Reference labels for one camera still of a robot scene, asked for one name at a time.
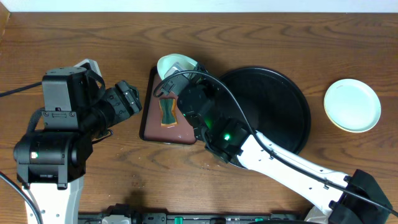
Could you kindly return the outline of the green yellow sponge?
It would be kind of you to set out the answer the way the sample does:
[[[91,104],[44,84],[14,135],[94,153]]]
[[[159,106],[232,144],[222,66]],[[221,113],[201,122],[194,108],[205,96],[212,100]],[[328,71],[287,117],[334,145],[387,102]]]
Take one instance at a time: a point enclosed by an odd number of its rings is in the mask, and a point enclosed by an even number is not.
[[[162,127],[170,127],[178,124],[177,116],[175,113],[176,99],[163,98],[159,100],[160,106],[160,125]]]

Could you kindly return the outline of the green plate with stain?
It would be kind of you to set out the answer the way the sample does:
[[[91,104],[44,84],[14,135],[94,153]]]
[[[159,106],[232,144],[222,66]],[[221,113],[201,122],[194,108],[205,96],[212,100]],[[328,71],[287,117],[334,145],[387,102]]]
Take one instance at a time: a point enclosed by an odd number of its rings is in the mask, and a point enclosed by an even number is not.
[[[364,82],[350,78],[329,86],[323,107],[335,126],[351,133],[363,133],[375,127],[382,111],[376,92]]]

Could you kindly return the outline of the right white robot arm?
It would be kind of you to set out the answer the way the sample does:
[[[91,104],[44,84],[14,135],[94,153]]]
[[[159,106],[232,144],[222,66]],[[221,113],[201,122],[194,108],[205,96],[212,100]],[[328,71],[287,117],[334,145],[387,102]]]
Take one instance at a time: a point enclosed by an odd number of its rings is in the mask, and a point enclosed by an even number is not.
[[[262,67],[221,78],[174,63],[172,89],[195,138],[223,162],[268,176],[314,206],[324,223],[385,223],[394,209],[370,174],[324,168],[302,157],[311,116],[300,89]]]

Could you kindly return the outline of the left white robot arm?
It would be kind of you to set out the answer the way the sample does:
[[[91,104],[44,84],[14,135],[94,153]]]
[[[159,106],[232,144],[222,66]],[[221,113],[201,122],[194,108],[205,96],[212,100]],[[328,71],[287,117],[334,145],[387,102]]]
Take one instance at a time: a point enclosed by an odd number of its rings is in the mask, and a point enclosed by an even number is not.
[[[77,223],[86,161],[111,127],[142,109],[125,81],[103,89],[96,81],[44,81],[45,107],[31,117],[14,148],[17,179],[29,223]]]

